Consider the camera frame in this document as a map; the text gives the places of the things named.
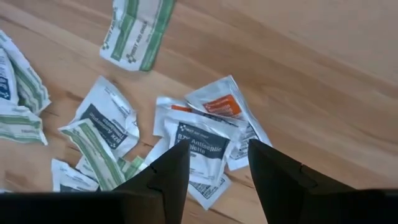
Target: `wooden floor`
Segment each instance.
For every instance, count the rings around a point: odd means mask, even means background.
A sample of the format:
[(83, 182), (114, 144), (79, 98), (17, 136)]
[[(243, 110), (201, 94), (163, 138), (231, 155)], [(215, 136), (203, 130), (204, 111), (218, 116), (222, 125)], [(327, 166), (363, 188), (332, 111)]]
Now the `wooden floor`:
[[(158, 140), (156, 96), (181, 98), (230, 73), (278, 150), (359, 189), (398, 187), (395, 84), (298, 44), (222, 0), (178, 0), (154, 70), (126, 72), (99, 55), (111, 13), (111, 0), (0, 0), (0, 29), (53, 101), (41, 115), (49, 146), (0, 142), (0, 188), (50, 191), (51, 158), (78, 162), (80, 153), (57, 128), (74, 117), (99, 75), (138, 110), (142, 136), (132, 159)], [(228, 175), (232, 187), (208, 212), (187, 199), (184, 223), (265, 222), (249, 169)]]

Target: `first aid packet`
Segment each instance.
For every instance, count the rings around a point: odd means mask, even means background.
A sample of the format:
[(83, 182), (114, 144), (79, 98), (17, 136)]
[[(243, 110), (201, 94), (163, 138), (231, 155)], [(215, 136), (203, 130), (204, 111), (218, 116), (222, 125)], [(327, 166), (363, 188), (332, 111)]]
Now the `first aid packet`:
[[(146, 164), (153, 163), (167, 150), (169, 150), (169, 139), (162, 138), (148, 153), (147, 157), (144, 160), (144, 165), (141, 167), (141, 169), (144, 169), (146, 167)], [(225, 174), (223, 174), (217, 186), (189, 182), (188, 192), (192, 195), (193, 198), (195, 198), (199, 202), (199, 204), (205, 210), (208, 210), (217, 201), (217, 199), (221, 197), (221, 195), (231, 184), (232, 183), (230, 179)]]
[(0, 48), (0, 98), (18, 105), (17, 80), (7, 53)]
[(48, 144), (42, 120), (25, 106), (15, 106), (0, 98), (0, 138), (20, 143)]
[(35, 70), (30, 66), (12, 40), (0, 30), (0, 48), (3, 48), (14, 69), (19, 105), (39, 115), (50, 103), (49, 93)]
[(111, 27), (99, 54), (129, 71), (149, 71), (175, 0), (114, 0)]
[[(97, 79), (70, 124), (86, 118), (93, 122), (116, 158), (124, 156), (138, 143), (136, 112), (120, 91), (104, 77)], [(82, 157), (76, 168), (91, 177), (90, 170), (84, 167), (89, 166)]]
[(120, 168), (120, 171), (124, 174), (127, 169), (130, 167), (131, 162), (127, 161), (123, 158), (119, 158), (118, 161), (116, 162)]
[(164, 126), (169, 148), (190, 141), (190, 181), (217, 185), (232, 150), (240, 144), (243, 127), (235, 127), (186, 111), (170, 110)]
[(205, 210), (208, 210), (231, 184), (230, 179), (223, 174), (216, 186), (189, 182), (188, 192)]
[(236, 170), (249, 164), (248, 144), (250, 139), (259, 139), (272, 145), (258, 120), (251, 113), (243, 94), (231, 75), (187, 94), (185, 99), (196, 110), (248, 121), (246, 134), (241, 140), (241, 147), (234, 150), (228, 159), (230, 170)]
[(58, 129), (76, 144), (95, 173), (101, 190), (113, 190), (126, 181), (111, 148), (90, 119)]
[(139, 170), (141, 164), (144, 162), (143, 158), (137, 156), (131, 161), (130, 166), (127, 167), (126, 171), (123, 172), (126, 178), (126, 181), (133, 178), (137, 171)]
[(142, 162), (141, 165), (137, 168), (136, 172), (132, 175), (132, 177), (135, 177), (137, 174), (139, 174), (141, 171), (143, 171), (148, 166), (149, 166), (149, 164)]
[(96, 191), (98, 183), (71, 168), (66, 162), (51, 160), (54, 192)]
[(176, 100), (168, 96), (158, 96), (156, 98), (154, 136), (168, 136), (164, 128), (164, 118), (169, 110), (192, 112), (186, 101)]

